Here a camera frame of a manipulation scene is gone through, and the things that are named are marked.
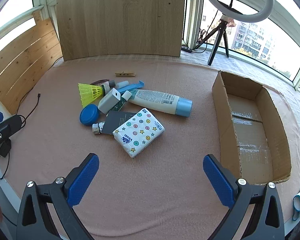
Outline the blue round lid container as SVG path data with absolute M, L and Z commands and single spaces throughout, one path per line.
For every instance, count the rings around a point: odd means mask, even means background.
M 91 126 L 95 124 L 99 118 L 99 110 L 95 104 L 85 106 L 79 116 L 81 124 Z

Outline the yellow shuttlecock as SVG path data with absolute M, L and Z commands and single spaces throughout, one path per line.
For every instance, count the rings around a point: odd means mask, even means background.
M 83 108 L 93 103 L 99 97 L 104 96 L 105 93 L 104 85 L 97 86 L 79 83 L 78 90 Z

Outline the patterned white lighter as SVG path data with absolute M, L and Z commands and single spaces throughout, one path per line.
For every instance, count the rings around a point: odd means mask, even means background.
M 102 129 L 104 127 L 104 121 L 102 122 L 98 122 L 96 124 L 92 125 L 92 131 L 94 134 L 101 134 L 102 133 Z

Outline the black card box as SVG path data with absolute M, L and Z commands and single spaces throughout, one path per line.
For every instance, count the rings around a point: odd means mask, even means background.
M 106 117 L 101 133 L 111 135 L 115 129 L 120 127 L 134 115 L 135 113 L 131 112 L 110 111 Z

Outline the pink bottle grey cap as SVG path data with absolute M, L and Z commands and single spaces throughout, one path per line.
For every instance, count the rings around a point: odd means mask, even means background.
M 103 95 L 105 96 L 106 94 L 108 94 L 110 92 L 110 90 L 112 88 L 114 88 L 116 86 L 116 83 L 114 80 L 110 80 L 110 81 L 105 81 L 101 84 L 102 89 L 103 89 Z

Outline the white power adapter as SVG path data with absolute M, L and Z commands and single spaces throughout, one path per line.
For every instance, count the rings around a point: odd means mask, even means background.
M 120 92 L 113 88 L 99 101 L 98 110 L 103 114 L 107 114 L 120 100 Z

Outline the small white cap piece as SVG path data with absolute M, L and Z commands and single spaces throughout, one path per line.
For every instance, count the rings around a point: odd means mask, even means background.
M 127 85 L 129 85 L 129 81 L 121 81 L 116 83 L 115 88 L 119 90 L 120 88 L 126 87 Z

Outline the tissue pack with dots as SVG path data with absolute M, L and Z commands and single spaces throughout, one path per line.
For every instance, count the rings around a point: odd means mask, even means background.
M 165 131 L 164 126 L 146 108 L 113 131 L 115 140 L 131 158 L 135 158 Z

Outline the green glitter tube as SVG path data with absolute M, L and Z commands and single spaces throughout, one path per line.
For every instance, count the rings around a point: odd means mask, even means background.
M 126 104 L 126 102 L 130 99 L 132 96 L 130 91 L 125 91 L 122 96 L 120 101 L 111 109 L 111 111 L 120 111 L 122 107 Z

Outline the wooden clothespin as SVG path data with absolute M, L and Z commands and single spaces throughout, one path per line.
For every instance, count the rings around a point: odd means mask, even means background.
M 128 77 L 135 77 L 136 74 L 134 72 L 116 72 L 115 76 L 128 76 Z

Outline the blue phone stand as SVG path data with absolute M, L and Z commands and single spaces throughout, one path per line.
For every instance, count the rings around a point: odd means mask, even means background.
M 144 85 L 145 85 L 145 83 L 140 80 L 138 83 L 133 83 L 133 84 L 129 84 L 127 86 L 124 86 L 122 88 L 118 88 L 117 91 L 120 94 L 123 94 L 125 91 L 132 91 L 132 90 L 135 90 L 135 89 L 141 89 L 141 88 L 144 87 Z

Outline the white lotion bottle blue cap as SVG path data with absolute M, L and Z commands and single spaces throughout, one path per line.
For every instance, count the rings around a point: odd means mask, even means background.
M 192 101 L 159 91 L 135 89 L 131 91 L 129 102 L 155 111 L 189 117 L 192 109 Z

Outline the cardboard box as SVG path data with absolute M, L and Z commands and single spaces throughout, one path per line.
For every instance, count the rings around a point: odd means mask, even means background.
M 249 78 L 219 71 L 212 87 L 221 164 L 250 184 L 290 178 L 287 135 L 268 90 Z

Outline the large wooden board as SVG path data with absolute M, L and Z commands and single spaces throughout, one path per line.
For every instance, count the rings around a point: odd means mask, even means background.
M 116 54 L 178 57 L 185 0 L 56 0 L 65 60 Z

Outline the black tripod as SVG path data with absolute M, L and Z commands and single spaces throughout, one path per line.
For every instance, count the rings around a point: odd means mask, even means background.
M 192 51 L 194 52 L 196 49 L 198 49 L 203 43 L 207 42 L 209 38 L 211 38 L 215 33 L 217 33 L 216 40 L 213 44 L 213 49 L 211 51 L 210 57 L 208 59 L 207 64 L 209 66 L 212 65 L 213 60 L 215 58 L 215 55 L 217 53 L 218 47 L 220 45 L 221 39 L 223 38 L 224 40 L 224 47 L 225 47 L 225 54 L 227 57 L 229 57 L 229 48 L 228 48 L 228 38 L 227 38 L 227 33 L 226 33 L 226 28 L 227 28 L 227 22 L 225 20 L 220 20 L 220 23 L 212 29 L 193 49 Z

